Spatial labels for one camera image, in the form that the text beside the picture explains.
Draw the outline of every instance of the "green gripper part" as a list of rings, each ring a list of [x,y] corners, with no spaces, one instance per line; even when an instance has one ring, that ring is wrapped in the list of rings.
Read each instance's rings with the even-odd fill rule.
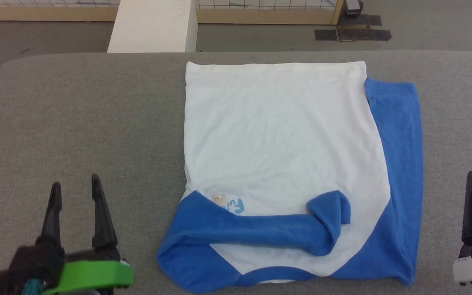
[[[115,260],[81,260],[66,263],[58,286],[43,291],[43,295],[127,287],[133,284],[134,272],[126,263]]]

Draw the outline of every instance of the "gray floor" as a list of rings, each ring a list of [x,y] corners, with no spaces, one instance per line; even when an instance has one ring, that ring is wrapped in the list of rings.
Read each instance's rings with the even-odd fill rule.
[[[315,41],[324,26],[200,25],[203,52],[303,50],[472,51],[472,0],[363,0],[389,41]],[[112,23],[0,22],[0,65],[36,54],[106,52]]]

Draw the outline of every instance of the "cartoon graphic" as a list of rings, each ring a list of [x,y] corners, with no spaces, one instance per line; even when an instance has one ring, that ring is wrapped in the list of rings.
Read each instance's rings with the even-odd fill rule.
[[[229,204],[227,203],[227,199],[225,198],[225,195],[214,195],[212,196],[212,201],[223,208],[229,207]]]
[[[212,201],[227,211],[231,211],[231,207],[236,208],[236,210],[234,210],[234,213],[236,214],[240,214],[245,210],[241,199],[238,199],[238,201],[230,200],[230,202],[227,202],[227,197],[225,197],[225,195],[214,195],[212,196]]]

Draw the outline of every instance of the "gray table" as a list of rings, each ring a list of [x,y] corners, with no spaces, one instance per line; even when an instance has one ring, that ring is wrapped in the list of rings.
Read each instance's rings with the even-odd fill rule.
[[[414,82],[421,97],[425,191],[416,283],[317,279],[228,288],[219,294],[472,294],[453,282],[465,176],[472,170],[472,53],[276,52],[60,54],[0,67],[0,269],[41,230],[60,181],[62,244],[90,247],[97,172],[135,287],[118,294],[182,294],[156,250],[185,185],[185,64],[365,60],[369,76]]]

